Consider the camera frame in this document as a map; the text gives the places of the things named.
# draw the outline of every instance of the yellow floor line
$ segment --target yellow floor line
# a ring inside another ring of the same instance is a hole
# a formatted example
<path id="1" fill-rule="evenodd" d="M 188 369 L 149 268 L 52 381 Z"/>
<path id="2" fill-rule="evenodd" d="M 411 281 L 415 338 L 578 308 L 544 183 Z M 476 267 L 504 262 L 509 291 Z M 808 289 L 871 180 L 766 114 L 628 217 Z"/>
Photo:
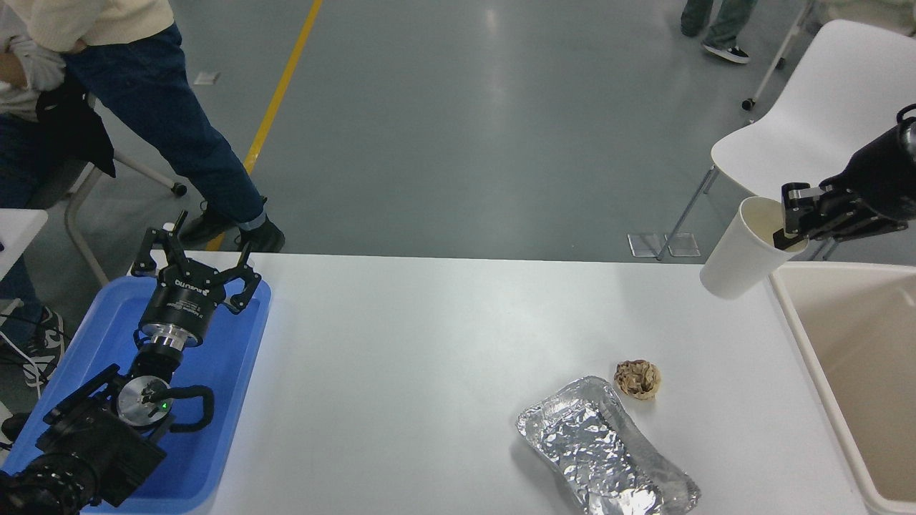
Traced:
<path id="1" fill-rule="evenodd" d="M 252 170 L 255 169 L 257 158 L 261 155 L 261 148 L 264 147 L 264 142 L 267 140 L 267 134 L 270 132 L 270 127 L 274 123 L 274 118 L 277 116 L 277 111 L 279 111 L 280 104 L 283 102 L 283 96 L 286 95 L 287 87 L 292 80 L 292 74 L 296 70 L 296 65 L 299 63 L 300 57 L 302 56 L 305 42 L 309 39 L 311 28 L 315 25 L 315 18 L 318 16 L 318 11 L 321 8 L 322 0 L 313 0 L 309 16 L 305 18 L 305 24 L 302 26 L 299 38 L 296 39 L 296 46 L 293 47 L 292 53 L 289 54 L 286 68 L 280 76 L 273 98 L 270 99 L 270 105 L 267 106 L 267 112 L 264 113 L 264 119 L 261 120 L 261 127 L 258 128 L 255 134 L 255 140 L 251 143 L 251 148 L 248 149 L 248 155 L 245 157 L 244 164 L 248 175 L 251 175 Z M 207 243 L 206 249 L 219 250 L 220 245 L 223 244 L 224 237 L 225 234 L 220 234 L 216 238 L 210 240 L 210 242 Z"/>

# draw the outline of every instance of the black bag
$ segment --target black bag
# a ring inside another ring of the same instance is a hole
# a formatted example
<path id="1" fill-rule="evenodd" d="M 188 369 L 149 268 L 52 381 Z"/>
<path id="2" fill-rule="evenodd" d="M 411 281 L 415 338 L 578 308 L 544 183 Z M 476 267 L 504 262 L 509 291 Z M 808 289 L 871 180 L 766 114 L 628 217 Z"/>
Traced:
<path id="1" fill-rule="evenodd" d="M 70 73 L 55 90 L 38 97 L 38 122 L 65 156 L 89 161 L 114 177 L 115 148 L 102 118 L 89 106 L 88 92 Z"/>

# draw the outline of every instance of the robotic arm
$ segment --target robotic arm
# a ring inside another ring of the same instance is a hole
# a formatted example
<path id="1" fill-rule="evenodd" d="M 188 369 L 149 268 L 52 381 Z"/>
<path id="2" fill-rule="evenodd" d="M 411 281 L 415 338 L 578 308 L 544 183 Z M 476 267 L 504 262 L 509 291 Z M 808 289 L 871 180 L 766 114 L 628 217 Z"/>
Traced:
<path id="1" fill-rule="evenodd" d="M 75 515 L 101 501 L 119 506 L 146 481 L 166 453 L 157 446 L 166 433 L 195 432 L 213 419 L 213 391 L 205 386 L 173 388 L 172 374 L 185 347 L 203 343 L 220 304 L 232 313 L 251 301 L 260 275 L 246 262 L 244 248 L 233 268 L 219 271 L 185 257 L 174 229 L 150 228 L 137 254 L 132 275 L 153 275 L 155 245 L 168 265 L 134 334 L 137 354 L 126 374 L 111 365 L 72 392 L 51 412 L 50 426 L 36 442 L 43 454 L 12 476 L 0 472 L 0 513 L 5 515 Z M 242 279 L 242 291 L 226 299 L 225 284 Z M 170 413 L 176 400 L 200 398 L 203 416 L 177 423 Z"/>
<path id="2" fill-rule="evenodd" d="M 782 186 L 785 229 L 773 234 L 776 248 L 809 238 L 847 241 L 902 231 L 916 218 L 916 118 L 897 113 L 897 125 L 858 150 L 839 175 L 818 187 Z"/>

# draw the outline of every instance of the crumpled paper ball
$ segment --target crumpled paper ball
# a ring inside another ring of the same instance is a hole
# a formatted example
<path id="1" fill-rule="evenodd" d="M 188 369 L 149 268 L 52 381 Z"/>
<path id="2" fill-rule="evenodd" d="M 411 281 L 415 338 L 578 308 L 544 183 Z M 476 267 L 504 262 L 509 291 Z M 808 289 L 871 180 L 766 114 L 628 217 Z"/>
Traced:
<path id="1" fill-rule="evenodd" d="M 617 364 L 614 383 L 624 394 L 640 399 L 655 399 L 661 386 L 659 368 L 645 359 L 624 361 Z"/>

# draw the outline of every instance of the blue tray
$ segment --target blue tray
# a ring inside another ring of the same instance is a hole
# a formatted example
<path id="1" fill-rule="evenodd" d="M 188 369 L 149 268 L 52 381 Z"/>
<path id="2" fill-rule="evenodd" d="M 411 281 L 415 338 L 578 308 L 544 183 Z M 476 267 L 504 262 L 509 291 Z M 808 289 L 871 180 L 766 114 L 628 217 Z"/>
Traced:
<path id="1" fill-rule="evenodd" d="M 113 363 L 126 373 L 136 355 L 134 330 L 155 287 L 153 278 L 123 277 L 99 292 L 3 470 L 15 474 L 41 454 L 35 441 L 48 429 L 41 418 L 58 402 Z M 232 295 L 241 288 L 237 280 L 226 285 L 226 292 Z M 262 281 L 244 311 L 233 315 L 224 306 L 216 310 L 203 345 L 185 349 L 171 381 L 174 387 L 213 389 L 213 422 L 196 433 L 163 436 L 158 445 L 168 455 L 134 495 L 119 508 L 103 502 L 83 513 L 187 513 L 210 497 L 229 454 L 269 307 L 270 288 Z M 176 422 L 195 422 L 201 417 L 201 402 L 176 401 L 172 412 Z"/>

